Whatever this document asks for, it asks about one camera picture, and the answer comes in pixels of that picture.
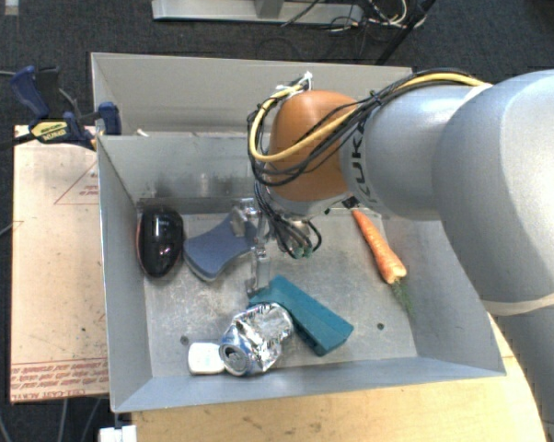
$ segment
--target crushed aluminum can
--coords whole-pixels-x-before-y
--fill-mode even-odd
[[[262,303],[238,313],[220,342],[225,369],[237,377],[266,372],[281,356],[294,322],[277,303]]]

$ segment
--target teal foam block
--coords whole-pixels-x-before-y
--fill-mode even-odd
[[[250,299],[251,306],[260,303],[277,303],[287,309],[298,335],[319,356],[343,345],[354,329],[349,322],[280,275]]]

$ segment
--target computer mouse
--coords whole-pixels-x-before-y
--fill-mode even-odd
[[[183,220],[166,206],[148,206],[138,221],[136,249],[138,261],[151,277],[165,276],[179,261],[183,251]]]

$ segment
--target white eraser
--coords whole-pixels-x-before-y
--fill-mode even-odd
[[[216,343],[192,343],[187,360],[193,375],[214,375],[225,370],[220,346]]]

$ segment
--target orange carrot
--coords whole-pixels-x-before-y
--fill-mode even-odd
[[[371,248],[379,274],[388,285],[391,285],[394,296],[406,309],[406,312],[410,316],[413,316],[413,306],[408,290],[401,283],[401,279],[408,274],[406,267],[365,213],[359,210],[352,210],[352,216],[357,225],[359,225],[365,241]]]
[[[377,269],[386,283],[392,285],[405,277],[408,273],[406,267],[389,247],[369,217],[359,210],[352,210],[352,216],[357,221],[367,244],[371,248],[377,263]]]

